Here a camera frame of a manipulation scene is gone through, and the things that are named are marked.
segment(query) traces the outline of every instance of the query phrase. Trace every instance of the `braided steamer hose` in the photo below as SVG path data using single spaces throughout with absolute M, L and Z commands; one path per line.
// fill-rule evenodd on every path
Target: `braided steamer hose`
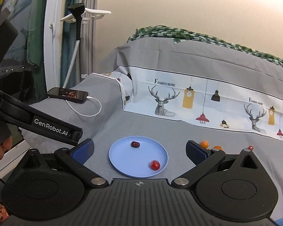
M 85 5 L 84 3 L 76 3 L 73 4 L 71 6 L 68 7 L 68 10 L 70 11 L 70 13 L 72 13 L 72 15 L 74 16 L 77 24 L 77 38 L 76 38 L 76 42 L 75 42 L 75 48 L 73 50 L 73 54 L 72 54 L 72 58 L 70 61 L 70 65 L 68 68 L 68 72 L 63 84 L 63 88 L 67 88 L 67 84 L 73 69 L 73 65 L 75 64 L 75 58 L 79 49 L 79 45 L 80 45 L 80 40 L 81 40 L 81 25 L 82 25 L 82 14 L 85 12 Z

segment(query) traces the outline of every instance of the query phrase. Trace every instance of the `white charging cable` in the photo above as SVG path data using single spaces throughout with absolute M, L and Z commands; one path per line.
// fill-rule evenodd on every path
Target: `white charging cable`
M 98 101 L 98 103 L 100 104 L 100 110 L 99 110 L 99 112 L 97 112 L 97 113 L 94 114 L 94 115 L 83 115 L 83 114 L 77 112 L 77 111 L 70 105 L 70 103 L 69 103 L 67 100 L 65 100 L 65 101 L 67 102 L 67 104 L 69 105 L 69 107 L 70 107 L 75 113 L 77 113 L 77 114 L 79 114 L 79 115 L 81 115 L 81 116 L 93 117 L 93 116 L 98 115 L 98 114 L 101 112 L 101 110 L 102 110 L 102 104 L 101 104 L 101 102 L 100 102 L 98 99 L 94 98 L 94 97 L 87 96 L 87 98 L 88 98 L 88 99 L 94 99 L 94 100 Z

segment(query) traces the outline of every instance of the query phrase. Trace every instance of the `phone screen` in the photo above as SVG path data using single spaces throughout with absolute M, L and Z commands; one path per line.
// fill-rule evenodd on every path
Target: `phone screen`
M 84 99 L 88 95 L 87 92 L 84 91 L 78 91 L 73 89 L 65 89 L 65 88 L 59 88 L 54 87 L 50 89 L 47 94 L 49 95 L 56 95 L 56 96 L 63 96 L 68 98 L 76 98 L 76 99 Z

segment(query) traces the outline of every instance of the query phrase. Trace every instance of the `beige wall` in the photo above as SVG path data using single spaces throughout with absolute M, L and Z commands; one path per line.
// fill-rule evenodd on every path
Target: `beige wall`
M 166 25 L 283 58 L 283 0 L 98 0 L 96 64 L 136 28 Z

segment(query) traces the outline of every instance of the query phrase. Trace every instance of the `crosshair logo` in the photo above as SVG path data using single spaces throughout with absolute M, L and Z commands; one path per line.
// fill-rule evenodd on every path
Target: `crosshair logo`
M 142 181 L 138 181 L 138 182 L 136 183 L 136 185 L 139 186 L 139 187 L 142 186 L 142 185 L 144 185 L 144 184 L 145 184 L 145 183 L 143 183 Z

